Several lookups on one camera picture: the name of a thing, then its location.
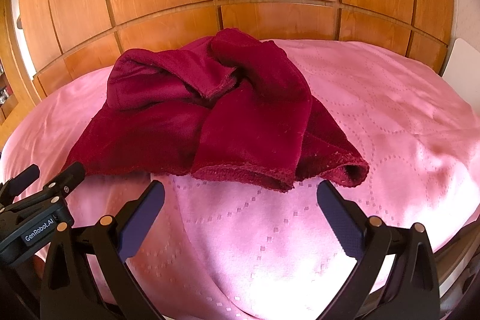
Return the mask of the dark red long-sleeve shirt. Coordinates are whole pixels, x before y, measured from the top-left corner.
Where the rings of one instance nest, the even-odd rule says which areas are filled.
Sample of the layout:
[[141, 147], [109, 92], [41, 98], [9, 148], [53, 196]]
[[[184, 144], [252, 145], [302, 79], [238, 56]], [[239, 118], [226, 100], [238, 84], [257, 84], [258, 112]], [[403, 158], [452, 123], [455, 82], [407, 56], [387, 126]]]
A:
[[287, 192], [345, 187], [369, 166], [274, 42], [234, 28], [180, 49], [129, 49], [67, 156], [87, 175], [190, 175]]

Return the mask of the pink quilted bedspread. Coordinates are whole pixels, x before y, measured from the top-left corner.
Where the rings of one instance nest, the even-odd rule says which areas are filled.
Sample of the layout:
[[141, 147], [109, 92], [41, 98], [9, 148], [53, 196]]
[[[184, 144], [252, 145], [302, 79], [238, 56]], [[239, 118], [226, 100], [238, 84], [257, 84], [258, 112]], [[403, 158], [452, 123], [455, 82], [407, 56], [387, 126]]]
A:
[[479, 117], [361, 42], [129, 49], [1, 152], [5, 319], [440, 319]]

